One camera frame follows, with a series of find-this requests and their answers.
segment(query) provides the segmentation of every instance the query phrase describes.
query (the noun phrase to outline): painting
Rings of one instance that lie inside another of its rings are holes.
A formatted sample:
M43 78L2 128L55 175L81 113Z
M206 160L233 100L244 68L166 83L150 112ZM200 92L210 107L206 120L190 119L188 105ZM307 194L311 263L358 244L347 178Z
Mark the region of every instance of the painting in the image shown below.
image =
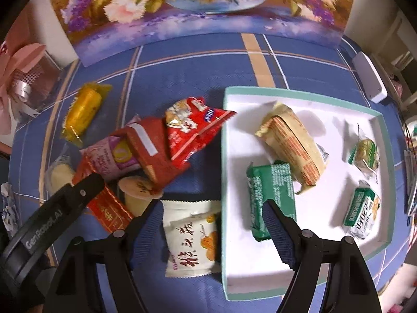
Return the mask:
M174 37L255 33L335 47L353 0L51 0L85 66Z

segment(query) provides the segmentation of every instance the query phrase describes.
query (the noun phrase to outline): tray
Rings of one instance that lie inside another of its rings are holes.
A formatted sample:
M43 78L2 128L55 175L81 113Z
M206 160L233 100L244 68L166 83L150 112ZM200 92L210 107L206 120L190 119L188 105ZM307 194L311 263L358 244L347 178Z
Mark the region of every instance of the tray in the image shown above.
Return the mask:
M253 133L276 101L291 107L329 153L327 168L316 187L296 195L297 223L320 238L341 240L343 220L362 173L345 157L357 142L357 126L379 147L378 183L381 208L373 231L356 240L366 260L392 240L395 219L393 154L382 114L347 101L301 91L265 87L228 87L224 108L236 111L222 129L222 279L227 300L255 300L285 293L293 271L279 258L272 240L257 242L251 217L246 169L251 162L273 162L273 151ZM295 182L295 191L300 185ZM318 283L326 281L322 265Z

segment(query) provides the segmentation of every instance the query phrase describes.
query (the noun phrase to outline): screw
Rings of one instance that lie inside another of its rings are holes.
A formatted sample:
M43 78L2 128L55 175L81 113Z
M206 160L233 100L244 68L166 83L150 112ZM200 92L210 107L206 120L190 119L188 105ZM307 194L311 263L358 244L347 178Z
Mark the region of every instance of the screw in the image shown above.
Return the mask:
M353 238L349 235L344 237L344 240L348 243L348 244L353 244L355 242L355 240L353 240Z
M113 236L115 238L121 238L122 236L125 235L125 231L124 230L117 230L113 232Z
M313 236L313 232L310 230L302 230L301 234L303 234L303 237L311 238Z

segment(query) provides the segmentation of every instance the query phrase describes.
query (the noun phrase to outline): tablecloth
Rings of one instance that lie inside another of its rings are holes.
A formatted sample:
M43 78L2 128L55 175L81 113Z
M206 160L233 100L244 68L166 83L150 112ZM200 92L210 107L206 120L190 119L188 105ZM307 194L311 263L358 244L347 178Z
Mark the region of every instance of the tablecloth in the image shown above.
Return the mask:
M165 109L189 95L204 96L222 107L227 86L262 86L320 93L371 107L384 116L395 163L396 216L392 243L367 261L377 289L393 276L409 248L410 227L404 215L406 198L404 135L393 100L368 101L352 58L358 45L343 37L336 49L296 39L261 34L208 34L180 37L120 53L88 68L79 61L62 73L51 103L37 118L21 123L16 131L9 180L14 186L20 220L25 221L47 197L44 176L48 166L65 150L75 168L78 149L60 139L63 118L73 96L88 81L113 85L102 108L84 136L85 146L123 126L135 114L163 116ZM220 199L220 135L191 159L192 167L165 189L172 200ZM52 264L61 259L68 242L108 234L91 212L84 214L48 252ZM220 275L191 279L165 278L168 250L162 228L145 263L134 270L140 294L149 312L276 312L281 297L247 302L225 300ZM108 312L115 306L100 278ZM318 312L324 284L316 289L310 312Z

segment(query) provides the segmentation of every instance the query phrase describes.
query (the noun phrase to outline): white power bank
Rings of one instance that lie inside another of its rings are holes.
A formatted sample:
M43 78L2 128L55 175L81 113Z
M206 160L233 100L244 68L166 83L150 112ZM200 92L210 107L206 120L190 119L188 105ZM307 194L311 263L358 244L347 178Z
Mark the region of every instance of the white power bank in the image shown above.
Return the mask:
M353 64L362 81L366 97L375 103L385 99L388 95L387 89L370 58L363 52L359 52L353 58Z

